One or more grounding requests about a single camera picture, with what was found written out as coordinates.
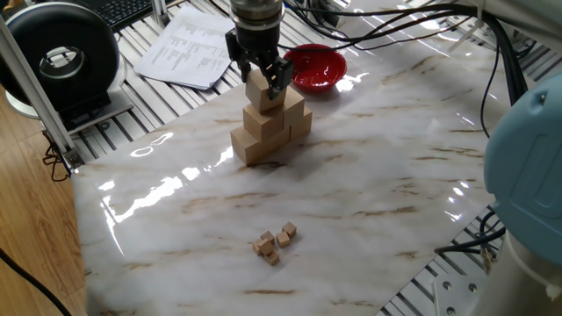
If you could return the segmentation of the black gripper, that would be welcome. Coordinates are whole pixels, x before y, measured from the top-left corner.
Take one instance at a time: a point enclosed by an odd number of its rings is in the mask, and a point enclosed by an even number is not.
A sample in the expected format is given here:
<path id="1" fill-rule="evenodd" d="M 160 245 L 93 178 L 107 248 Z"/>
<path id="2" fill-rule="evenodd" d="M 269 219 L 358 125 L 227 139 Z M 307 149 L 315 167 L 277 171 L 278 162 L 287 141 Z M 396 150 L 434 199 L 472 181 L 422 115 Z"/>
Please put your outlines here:
<path id="1" fill-rule="evenodd" d="M 292 61 L 278 56 L 279 37 L 279 25 L 263 30 L 236 26 L 225 35 L 229 58 L 236 62 L 243 83 L 251 70 L 249 54 L 259 60 L 258 66 L 268 83 L 269 100 L 276 99 L 292 81 Z"/>

